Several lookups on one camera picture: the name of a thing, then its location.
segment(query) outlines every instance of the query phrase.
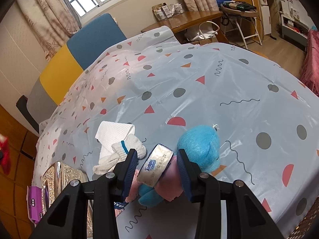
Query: silver screw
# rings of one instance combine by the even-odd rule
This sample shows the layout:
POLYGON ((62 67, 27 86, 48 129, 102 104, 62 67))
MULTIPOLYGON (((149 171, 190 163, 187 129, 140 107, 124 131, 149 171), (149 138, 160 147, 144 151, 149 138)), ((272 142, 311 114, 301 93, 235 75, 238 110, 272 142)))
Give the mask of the silver screw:
POLYGON ((75 186, 77 186, 79 184, 79 180, 72 180, 70 182, 70 184, 71 184, 71 186, 75 187, 75 186))
POLYGON ((238 186, 238 187, 243 187, 244 186, 244 182, 241 181, 241 180, 237 180, 237 181, 235 181, 235 185, 238 186))
POLYGON ((199 177, 203 178, 203 179, 207 179, 209 177, 209 174, 207 172, 201 172, 199 174, 199 177))
POLYGON ((114 173, 114 172, 108 172, 105 176, 106 176, 106 178, 108 178, 108 179, 112 179, 112 178, 114 178, 115 173, 114 173))

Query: pink blanket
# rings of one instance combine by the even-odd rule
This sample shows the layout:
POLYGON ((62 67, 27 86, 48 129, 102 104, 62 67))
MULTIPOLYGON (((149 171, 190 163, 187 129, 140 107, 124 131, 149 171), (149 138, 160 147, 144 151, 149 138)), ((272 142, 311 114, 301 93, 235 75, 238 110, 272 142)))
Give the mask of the pink blanket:
POLYGON ((319 97, 319 32, 308 33, 307 56, 302 68, 300 81, 319 97))

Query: wooden side table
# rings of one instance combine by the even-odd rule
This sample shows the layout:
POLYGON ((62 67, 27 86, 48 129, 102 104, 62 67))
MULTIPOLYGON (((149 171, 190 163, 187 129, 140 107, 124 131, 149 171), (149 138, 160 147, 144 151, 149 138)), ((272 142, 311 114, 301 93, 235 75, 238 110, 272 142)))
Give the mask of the wooden side table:
MULTIPOLYGON (((161 26, 169 27, 172 32, 175 34, 176 38, 180 40, 180 36, 178 33, 183 31, 191 26, 196 24, 200 24, 206 21, 215 22, 218 26, 221 25, 221 16, 223 15, 220 11, 192 11, 192 12, 184 12, 182 14, 178 14, 173 16, 167 20, 161 20, 156 22, 147 28, 141 30, 141 32, 146 32, 151 29, 159 28, 161 26)), ((216 35, 218 42, 229 43, 228 39, 222 33, 222 31, 218 31, 216 35)))

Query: purple package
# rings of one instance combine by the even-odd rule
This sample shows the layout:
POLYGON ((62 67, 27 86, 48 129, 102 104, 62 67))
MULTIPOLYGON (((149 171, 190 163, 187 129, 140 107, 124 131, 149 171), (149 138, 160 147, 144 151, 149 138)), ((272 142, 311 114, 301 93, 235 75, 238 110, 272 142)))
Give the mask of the purple package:
POLYGON ((42 214, 41 188, 28 186, 27 189, 28 216, 33 224, 39 223, 42 214))

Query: pink cloth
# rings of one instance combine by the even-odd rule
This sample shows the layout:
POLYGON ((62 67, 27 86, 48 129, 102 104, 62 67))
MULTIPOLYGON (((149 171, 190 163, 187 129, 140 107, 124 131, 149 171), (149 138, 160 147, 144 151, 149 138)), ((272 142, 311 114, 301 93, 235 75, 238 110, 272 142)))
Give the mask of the pink cloth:
MULTIPOLYGON (((138 196, 138 188, 142 184, 141 182, 138 182, 137 177, 138 177, 139 170, 136 169, 132 181, 132 186, 130 189, 129 195, 126 197, 125 202, 132 202, 133 200, 136 199, 138 196)), ((115 209, 115 216, 117 217, 124 209, 115 209)))
POLYGON ((167 201, 172 201, 183 192, 176 156, 173 156, 170 165, 154 187, 155 191, 167 201))
POLYGON ((307 55, 300 81, 319 97, 319 32, 309 30, 307 55))

